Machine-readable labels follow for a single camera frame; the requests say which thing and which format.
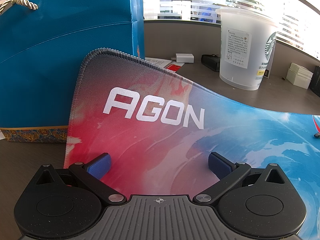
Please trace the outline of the AGON printed desk mat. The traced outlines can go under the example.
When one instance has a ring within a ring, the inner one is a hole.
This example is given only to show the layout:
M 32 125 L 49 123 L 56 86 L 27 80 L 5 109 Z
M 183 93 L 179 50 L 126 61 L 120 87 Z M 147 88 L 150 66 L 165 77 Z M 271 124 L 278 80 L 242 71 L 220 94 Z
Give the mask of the AGON printed desk mat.
M 319 239 L 319 116 L 231 100 L 117 50 L 83 60 L 71 107 L 65 166 L 102 153 L 102 181 L 125 196 L 194 196 L 218 178 L 213 151 L 254 168 L 277 163 L 306 205 L 302 239 Z

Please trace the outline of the acrylic sign holder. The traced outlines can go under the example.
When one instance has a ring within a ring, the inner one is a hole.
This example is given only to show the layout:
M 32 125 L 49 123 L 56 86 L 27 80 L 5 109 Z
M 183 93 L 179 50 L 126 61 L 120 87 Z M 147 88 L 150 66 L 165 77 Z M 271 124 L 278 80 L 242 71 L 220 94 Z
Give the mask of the acrylic sign holder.
M 268 61 L 268 65 L 266 66 L 266 70 L 264 72 L 264 77 L 265 78 L 269 78 L 270 77 L 270 72 L 271 72 L 272 63 L 273 63 L 275 47 L 276 47 L 276 40 L 274 40 L 272 42 L 272 50 L 271 50 L 271 53 L 270 53 L 270 58 L 269 58 L 269 61 Z

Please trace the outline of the black small box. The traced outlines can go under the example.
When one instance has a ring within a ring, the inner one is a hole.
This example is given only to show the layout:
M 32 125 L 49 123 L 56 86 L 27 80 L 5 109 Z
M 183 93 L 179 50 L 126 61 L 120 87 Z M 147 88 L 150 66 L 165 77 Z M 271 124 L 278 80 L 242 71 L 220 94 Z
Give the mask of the black small box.
M 214 72 L 220 71 L 220 58 L 214 54 L 203 54 L 201 63 Z

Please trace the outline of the white stacked boxes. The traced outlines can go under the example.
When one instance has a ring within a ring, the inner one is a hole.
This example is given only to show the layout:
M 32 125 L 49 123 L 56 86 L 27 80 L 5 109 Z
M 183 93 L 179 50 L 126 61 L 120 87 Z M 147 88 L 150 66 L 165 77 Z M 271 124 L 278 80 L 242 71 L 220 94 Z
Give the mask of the white stacked boxes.
M 286 79 L 294 86 L 308 89 L 313 72 L 296 63 L 291 63 L 287 71 Z

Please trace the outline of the white and red papers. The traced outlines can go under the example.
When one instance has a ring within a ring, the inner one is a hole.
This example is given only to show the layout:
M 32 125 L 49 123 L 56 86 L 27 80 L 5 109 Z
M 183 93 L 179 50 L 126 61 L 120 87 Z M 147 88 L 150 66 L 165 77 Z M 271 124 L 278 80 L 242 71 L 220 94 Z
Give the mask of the white and red papers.
M 148 61 L 149 63 L 157 65 L 158 67 L 170 70 L 172 72 L 178 71 L 184 65 L 184 63 L 177 63 L 172 60 L 157 59 L 157 58 L 151 58 L 151 57 L 146 57 L 145 60 Z

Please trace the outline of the black mesh desk organizer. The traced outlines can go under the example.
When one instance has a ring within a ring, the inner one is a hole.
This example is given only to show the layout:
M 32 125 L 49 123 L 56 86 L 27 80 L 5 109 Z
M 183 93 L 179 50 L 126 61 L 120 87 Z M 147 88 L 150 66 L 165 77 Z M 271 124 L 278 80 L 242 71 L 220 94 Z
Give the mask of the black mesh desk organizer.
M 320 96 L 320 66 L 315 67 L 315 71 L 313 72 L 309 88 L 317 96 Z

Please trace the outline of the white power adapter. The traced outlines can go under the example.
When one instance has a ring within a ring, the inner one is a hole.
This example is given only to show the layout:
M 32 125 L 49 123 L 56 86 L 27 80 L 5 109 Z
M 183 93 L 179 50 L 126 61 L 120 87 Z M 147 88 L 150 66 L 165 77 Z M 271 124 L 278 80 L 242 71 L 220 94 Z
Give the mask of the white power adapter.
M 177 63 L 194 63 L 194 55 L 187 53 L 176 53 L 175 61 Z

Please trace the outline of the Starbucks translucent plastic cup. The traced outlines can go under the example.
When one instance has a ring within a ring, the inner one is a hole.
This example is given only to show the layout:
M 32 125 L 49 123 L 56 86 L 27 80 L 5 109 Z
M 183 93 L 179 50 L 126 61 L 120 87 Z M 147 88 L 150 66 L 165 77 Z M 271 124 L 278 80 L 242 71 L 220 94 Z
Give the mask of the Starbucks translucent plastic cup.
M 221 7 L 220 79 L 244 90 L 257 90 L 276 42 L 277 24 L 254 11 Z

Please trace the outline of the blue paper gift bag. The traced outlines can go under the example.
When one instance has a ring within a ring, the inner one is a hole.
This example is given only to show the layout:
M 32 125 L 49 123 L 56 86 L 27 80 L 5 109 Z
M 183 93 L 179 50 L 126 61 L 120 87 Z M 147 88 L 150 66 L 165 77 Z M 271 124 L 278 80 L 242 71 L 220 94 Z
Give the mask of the blue paper gift bag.
M 98 48 L 145 56 L 143 0 L 1 0 L 1 132 L 64 142 L 81 63 Z

